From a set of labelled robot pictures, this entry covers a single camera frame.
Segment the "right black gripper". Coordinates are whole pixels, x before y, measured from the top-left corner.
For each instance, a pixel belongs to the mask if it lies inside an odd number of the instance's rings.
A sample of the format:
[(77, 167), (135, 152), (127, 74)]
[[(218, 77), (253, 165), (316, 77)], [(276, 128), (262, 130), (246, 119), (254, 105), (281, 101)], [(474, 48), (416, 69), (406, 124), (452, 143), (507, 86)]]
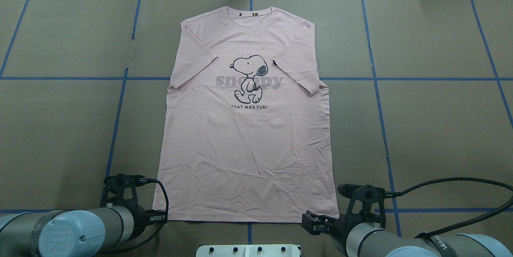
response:
[(361, 217), (330, 217), (318, 215), (307, 210), (302, 214), (301, 227), (310, 235), (330, 235), (337, 249), (346, 249), (349, 233), (358, 224)]

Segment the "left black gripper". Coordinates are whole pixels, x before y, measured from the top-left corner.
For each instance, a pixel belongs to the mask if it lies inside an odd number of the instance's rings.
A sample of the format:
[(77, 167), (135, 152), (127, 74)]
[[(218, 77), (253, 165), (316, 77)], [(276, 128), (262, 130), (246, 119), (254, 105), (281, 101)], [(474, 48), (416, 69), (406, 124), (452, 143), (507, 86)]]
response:
[(168, 223), (168, 210), (145, 210), (141, 205), (137, 205), (132, 215), (134, 226), (128, 240), (139, 237), (147, 226)]

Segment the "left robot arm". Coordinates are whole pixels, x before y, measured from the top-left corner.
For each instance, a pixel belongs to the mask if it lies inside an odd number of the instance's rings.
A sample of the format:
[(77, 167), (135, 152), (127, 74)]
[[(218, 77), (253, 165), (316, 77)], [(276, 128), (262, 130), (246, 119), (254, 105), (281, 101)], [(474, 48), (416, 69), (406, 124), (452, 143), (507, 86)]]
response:
[(165, 223), (163, 210), (138, 206), (131, 212), (121, 205), (4, 215), (0, 221), (0, 255), (93, 257), (117, 253), (115, 246), (139, 237), (148, 226)]

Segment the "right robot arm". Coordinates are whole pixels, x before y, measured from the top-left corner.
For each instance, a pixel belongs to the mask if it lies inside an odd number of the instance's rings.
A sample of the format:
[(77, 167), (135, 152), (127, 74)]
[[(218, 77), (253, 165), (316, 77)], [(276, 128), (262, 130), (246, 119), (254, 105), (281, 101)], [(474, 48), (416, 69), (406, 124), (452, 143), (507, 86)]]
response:
[(338, 219), (307, 211), (301, 226), (311, 235), (325, 234), (345, 257), (511, 257), (498, 240), (487, 235), (457, 234), (404, 239), (379, 223), (359, 223), (347, 233), (345, 215)]

